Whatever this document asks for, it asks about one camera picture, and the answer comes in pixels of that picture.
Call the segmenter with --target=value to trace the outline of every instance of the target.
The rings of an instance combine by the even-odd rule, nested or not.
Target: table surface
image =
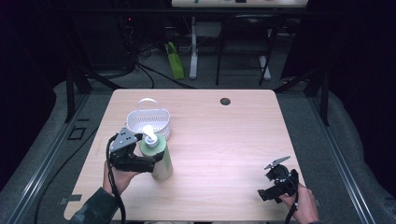
[[[68,203],[65,218],[102,186],[108,139],[146,97],[171,115],[168,147],[174,172],[164,181],[149,173],[132,180],[122,194],[128,220],[284,220],[286,206],[263,202],[257,192],[274,185],[263,168],[291,156],[282,164],[296,169],[303,184],[304,178],[276,95],[267,90],[114,91],[73,191],[82,195],[81,201]],[[231,103],[222,105],[222,98]],[[114,218],[120,219],[120,211]]]
[[[172,0],[173,7],[305,7],[308,0]]]

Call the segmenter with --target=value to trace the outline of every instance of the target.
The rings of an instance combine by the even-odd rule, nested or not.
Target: plastic basket
[[[142,104],[146,102],[156,104],[158,109],[142,109]],[[140,100],[137,103],[137,110],[132,111],[126,120],[126,128],[133,134],[142,133],[146,125],[151,125],[154,132],[161,134],[166,140],[171,135],[169,112],[161,109],[160,104],[151,98]]]

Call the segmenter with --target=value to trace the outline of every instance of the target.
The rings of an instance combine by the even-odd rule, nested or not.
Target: black cable
[[[291,205],[291,208],[290,208],[290,210],[289,210],[289,212],[288,212],[288,214],[286,215],[286,218],[285,218],[285,224],[289,224],[290,220],[291,220],[291,217],[293,216],[294,212],[297,211],[298,187],[287,176],[285,176],[285,175],[279,175],[279,176],[289,180],[289,182],[294,186],[294,189],[296,190],[296,192],[295,192],[296,197],[294,198],[294,203]]]
[[[288,212],[288,215],[286,216],[285,224],[289,224],[290,223],[291,217],[293,216],[294,212],[297,211],[298,190],[296,190],[295,194],[296,194],[296,197],[294,199],[294,203],[291,205],[291,208],[290,208],[290,210]]]
[[[149,79],[151,80],[151,88],[154,89],[154,79],[152,79],[152,76],[141,66],[139,66],[139,69],[141,69],[146,75],[148,75]]]
[[[121,224],[125,223],[125,206],[123,204],[122,198],[120,196],[119,190],[117,189],[116,181],[114,180],[112,166],[110,164],[110,144],[116,139],[117,134],[112,136],[107,143],[106,147],[106,163],[108,168],[108,180],[110,181],[111,191],[114,194],[114,197],[117,200],[121,211]]]
[[[93,132],[90,134],[90,136],[88,136],[88,138],[81,144],[81,146],[72,153],[72,155],[69,156],[69,158],[67,158],[67,160],[61,165],[61,167],[58,169],[58,171],[55,173],[55,175],[52,176],[52,178],[50,179],[49,183],[47,184],[47,186],[44,188],[43,192],[40,195],[40,198],[38,199],[37,205],[35,207],[35,224],[37,223],[38,220],[38,210],[40,208],[40,204],[41,201],[44,198],[45,193],[47,192],[47,189],[50,187],[50,184],[52,183],[52,181],[55,179],[55,177],[61,172],[61,170],[64,168],[64,166],[82,149],[82,147],[88,142],[88,140],[96,133],[96,131],[98,130],[98,128],[96,128],[95,130],[93,130]]]
[[[143,68],[146,68],[147,70],[149,70],[149,71],[151,71],[151,72],[154,72],[154,73],[156,73],[156,74],[158,74],[158,75],[160,75],[160,76],[162,76],[162,77],[164,77],[164,78],[166,78],[166,79],[169,79],[169,80],[171,80],[172,82],[176,83],[177,85],[179,85],[179,86],[181,86],[181,87],[183,87],[183,88],[186,88],[186,89],[195,89],[195,87],[192,87],[192,86],[189,86],[189,85],[187,85],[187,84],[184,84],[184,83],[178,82],[178,81],[176,81],[176,80],[173,80],[172,78],[168,77],[167,75],[165,75],[165,74],[163,74],[163,73],[160,73],[160,72],[158,72],[158,71],[156,71],[156,70],[154,70],[154,69],[152,69],[152,68],[150,68],[150,67],[147,67],[147,66],[143,65],[142,63],[136,63],[136,65],[137,65],[138,67],[140,67],[140,68],[142,68],[142,67],[143,67]]]
[[[151,56],[151,51],[156,49],[154,47],[153,43],[147,43],[145,45],[142,45],[138,48],[138,54],[137,56],[139,56],[141,59],[147,59]]]
[[[100,75],[100,76],[102,76],[102,77],[104,77],[104,78],[107,78],[107,79],[113,79],[113,78],[118,78],[118,77],[125,77],[125,76],[127,76],[128,74],[132,73],[133,71],[134,71],[134,67],[131,66],[131,67],[129,67],[129,68],[126,68],[126,69],[124,69],[124,70],[122,70],[122,71],[116,73],[116,74],[111,74],[111,75]]]

